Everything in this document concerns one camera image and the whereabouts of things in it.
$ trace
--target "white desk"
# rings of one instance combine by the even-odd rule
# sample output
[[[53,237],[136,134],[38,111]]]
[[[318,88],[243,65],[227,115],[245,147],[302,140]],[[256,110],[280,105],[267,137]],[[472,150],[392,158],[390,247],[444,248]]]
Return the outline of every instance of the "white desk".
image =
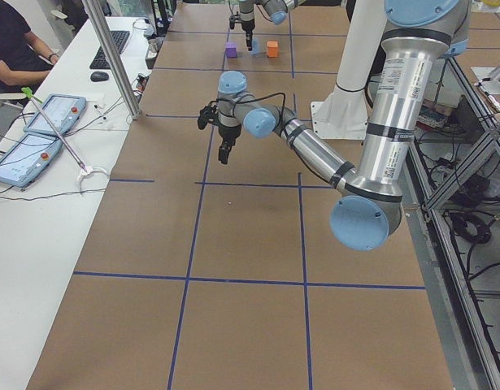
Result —
[[[141,30],[133,29],[134,20],[107,20],[111,29],[132,31],[121,54],[130,80],[149,72],[145,65],[147,42]],[[100,83],[89,79],[89,64],[98,47],[88,21],[37,96],[43,99],[50,93],[67,93],[98,101],[104,110],[111,106],[120,97],[113,77]],[[77,127],[98,116],[95,103],[88,104]],[[29,103],[24,112],[31,111]],[[129,122],[123,104],[107,115],[107,121],[94,123],[68,141],[86,163],[111,170]],[[23,125],[17,120],[7,136],[18,139]],[[12,144],[3,140],[0,150],[8,150]],[[24,192],[14,188],[3,196],[33,198],[76,191],[79,169],[62,150],[37,182]],[[83,181],[83,189],[103,189],[107,182],[104,175],[96,175]],[[7,187],[0,184],[0,191]],[[102,193],[85,193],[37,201],[0,200],[0,390],[26,388],[101,199]]]

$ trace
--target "computer mouse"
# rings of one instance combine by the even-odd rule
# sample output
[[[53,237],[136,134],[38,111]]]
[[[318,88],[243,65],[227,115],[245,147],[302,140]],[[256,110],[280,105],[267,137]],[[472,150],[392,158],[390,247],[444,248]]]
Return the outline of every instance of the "computer mouse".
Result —
[[[105,73],[104,71],[93,71],[90,75],[90,80],[94,81],[95,83],[99,81],[107,81],[109,80],[109,74]]]

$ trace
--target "keyboard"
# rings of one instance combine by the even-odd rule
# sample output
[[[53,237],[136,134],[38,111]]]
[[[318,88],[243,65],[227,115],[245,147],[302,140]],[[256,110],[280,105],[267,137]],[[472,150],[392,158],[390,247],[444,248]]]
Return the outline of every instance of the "keyboard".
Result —
[[[112,40],[114,41],[118,51],[121,53],[127,44],[128,37],[130,36],[129,31],[111,31]],[[93,62],[90,63],[89,68],[91,69],[111,69],[111,65],[107,62],[105,58],[105,53],[103,52],[103,48],[100,47],[98,52],[94,56]]]

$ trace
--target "orange cube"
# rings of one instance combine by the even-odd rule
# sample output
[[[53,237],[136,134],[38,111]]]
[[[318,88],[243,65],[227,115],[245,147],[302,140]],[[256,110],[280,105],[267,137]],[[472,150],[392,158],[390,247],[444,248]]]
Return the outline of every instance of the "orange cube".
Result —
[[[279,56],[279,42],[268,41],[266,44],[266,55],[270,58]]]

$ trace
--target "small block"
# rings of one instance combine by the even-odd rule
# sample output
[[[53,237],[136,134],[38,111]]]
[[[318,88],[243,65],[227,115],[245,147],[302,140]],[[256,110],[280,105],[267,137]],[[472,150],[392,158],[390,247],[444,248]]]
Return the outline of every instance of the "small block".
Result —
[[[236,59],[237,58],[237,44],[235,42],[226,42],[224,52],[226,53],[227,58]]]
[[[279,42],[268,41],[266,43],[266,55],[270,58],[275,58],[279,56]]]
[[[251,47],[253,47],[253,49],[251,50],[252,54],[260,53],[259,40],[257,38],[253,38],[251,40]]]

